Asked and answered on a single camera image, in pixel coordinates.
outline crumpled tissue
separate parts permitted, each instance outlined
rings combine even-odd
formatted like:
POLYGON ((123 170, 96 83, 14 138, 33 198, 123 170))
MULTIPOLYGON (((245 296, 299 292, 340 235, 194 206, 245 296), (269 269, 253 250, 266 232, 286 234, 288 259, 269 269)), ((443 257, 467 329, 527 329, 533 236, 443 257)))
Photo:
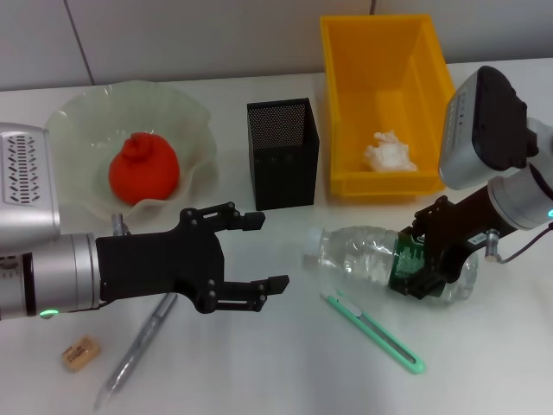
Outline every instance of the crumpled tissue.
POLYGON ((409 159, 409 145, 399 141, 394 130, 375 132, 378 147, 367 146, 363 161, 376 171, 417 171, 409 159))

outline black mesh pen holder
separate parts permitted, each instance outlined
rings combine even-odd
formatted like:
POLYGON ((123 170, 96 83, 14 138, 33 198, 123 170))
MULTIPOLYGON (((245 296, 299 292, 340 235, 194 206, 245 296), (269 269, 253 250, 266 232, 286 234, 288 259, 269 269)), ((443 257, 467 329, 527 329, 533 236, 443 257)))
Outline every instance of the black mesh pen holder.
POLYGON ((319 136, 309 99, 248 104, 248 139, 256 209, 312 205, 319 136))

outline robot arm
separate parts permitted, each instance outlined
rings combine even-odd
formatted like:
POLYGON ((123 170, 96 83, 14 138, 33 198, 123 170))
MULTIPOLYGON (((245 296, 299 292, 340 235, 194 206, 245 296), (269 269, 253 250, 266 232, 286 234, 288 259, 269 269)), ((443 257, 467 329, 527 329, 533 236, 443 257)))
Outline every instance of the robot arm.
POLYGON ((216 232, 258 230, 263 213, 241 215, 234 203, 184 209, 165 233, 94 239, 60 235, 48 132, 0 124, 0 319, 97 310, 115 300, 177 292, 200 313, 260 311, 288 276, 250 283, 224 279, 216 232))
POLYGON ((497 69, 482 67, 450 100, 440 175, 450 188, 488 181, 454 204, 440 197, 404 229, 424 237, 424 266, 391 288, 423 298, 457 280, 467 258, 486 247, 496 259, 500 238, 553 215, 553 129, 526 118, 521 101, 497 69))

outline clear plastic bottle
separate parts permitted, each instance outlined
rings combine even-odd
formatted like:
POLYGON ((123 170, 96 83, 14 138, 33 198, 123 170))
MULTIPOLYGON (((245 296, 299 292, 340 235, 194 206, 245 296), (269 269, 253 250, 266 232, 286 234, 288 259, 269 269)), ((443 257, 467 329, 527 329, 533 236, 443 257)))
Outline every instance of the clear plastic bottle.
MULTIPOLYGON (((344 227, 333 232, 310 229, 305 254, 316 258, 321 268, 377 285, 387 285, 392 273, 408 275, 424 263, 422 241, 382 227, 344 227)), ((455 283, 427 298, 432 303, 466 300, 473 292, 477 270, 478 257, 473 254, 455 283)))

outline eraser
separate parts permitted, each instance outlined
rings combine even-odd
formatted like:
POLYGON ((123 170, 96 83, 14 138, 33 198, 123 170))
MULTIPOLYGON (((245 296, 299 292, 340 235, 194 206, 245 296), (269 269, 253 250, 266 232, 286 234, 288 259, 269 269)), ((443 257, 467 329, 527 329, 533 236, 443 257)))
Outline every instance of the eraser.
POLYGON ((69 371, 78 372, 99 354, 99 344, 89 335, 84 335, 78 342, 63 352, 61 359, 69 371))

